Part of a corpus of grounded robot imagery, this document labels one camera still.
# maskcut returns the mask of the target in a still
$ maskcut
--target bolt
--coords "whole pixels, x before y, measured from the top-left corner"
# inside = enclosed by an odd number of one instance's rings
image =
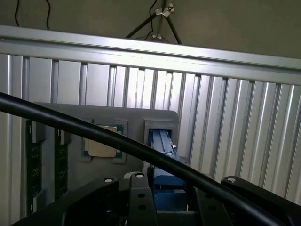
[[[109,183],[109,182],[112,182],[113,179],[112,178],[106,178],[104,181],[105,181],[105,183]]]
[[[236,180],[234,178],[228,178],[227,181],[231,182],[231,183],[235,183]]]

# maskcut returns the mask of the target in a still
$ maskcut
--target metal bracket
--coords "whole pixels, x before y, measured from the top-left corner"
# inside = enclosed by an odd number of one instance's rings
[[[174,13],[174,5],[172,3],[169,4],[168,7],[164,8],[162,11],[162,8],[155,10],[156,15],[162,15],[165,18],[168,18],[170,14]]]
[[[222,185],[250,200],[255,205],[260,206],[285,225],[300,225],[301,207],[299,205],[239,177],[225,177],[222,179]],[[236,222],[245,222],[248,219],[246,214],[239,212],[238,209],[232,207],[231,211],[233,211]],[[255,221],[250,224],[250,221],[251,219],[248,219],[249,225],[257,224]]]
[[[130,178],[127,225],[158,225],[152,191],[144,173],[134,173]]]
[[[160,34],[153,34],[153,35],[152,35],[152,38],[153,38],[153,39],[157,38],[157,39],[161,40],[161,39],[162,39],[162,36],[161,36]]]

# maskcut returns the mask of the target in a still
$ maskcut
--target gray wall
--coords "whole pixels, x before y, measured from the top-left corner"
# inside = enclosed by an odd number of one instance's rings
[[[49,0],[50,29],[124,37],[148,16],[153,0]],[[44,0],[20,0],[19,23],[46,28]],[[186,45],[301,58],[300,0],[172,0]],[[15,25],[16,0],[0,0],[0,24]],[[161,5],[158,1],[155,8]],[[150,25],[137,37],[147,34]],[[166,22],[163,36],[175,40]]]

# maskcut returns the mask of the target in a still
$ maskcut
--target corrugated metal wall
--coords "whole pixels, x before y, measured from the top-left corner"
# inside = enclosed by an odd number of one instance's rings
[[[0,91],[32,102],[176,111],[178,149],[194,169],[217,181],[237,175],[301,204],[300,86],[9,55],[0,68]],[[16,120],[0,120],[7,159]]]

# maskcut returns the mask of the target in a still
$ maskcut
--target black wire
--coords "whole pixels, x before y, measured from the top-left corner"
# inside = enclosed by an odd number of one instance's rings
[[[152,8],[155,6],[155,4],[157,3],[158,0],[155,0],[154,3],[152,4],[152,6],[150,7],[150,10],[149,10],[149,14],[150,14],[150,17],[151,17],[151,10]],[[146,40],[149,35],[154,32],[154,27],[153,27],[153,24],[152,24],[152,20],[150,21],[150,25],[151,25],[151,31],[146,35],[146,38],[144,40]]]
[[[51,11],[51,6],[50,6],[50,3],[48,0],[45,0],[48,4],[48,14],[47,14],[47,20],[46,20],[46,26],[47,26],[47,29],[49,30],[49,16],[50,16],[50,11]]]
[[[19,26],[19,22],[18,22],[18,18],[17,18],[18,11],[19,11],[19,5],[20,5],[20,0],[17,0],[17,7],[15,10],[15,21],[16,21],[17,26]]]
[[[257,219],[263,225],[283,225],[274,216],[229,188],[189,166],[160,152],[156,152],[151,147],[126,136],[1,92],[0,111],[30,119],[121,150],[175,175],[206,193],[212,194],[224,204],[235,206],[235,208]]]

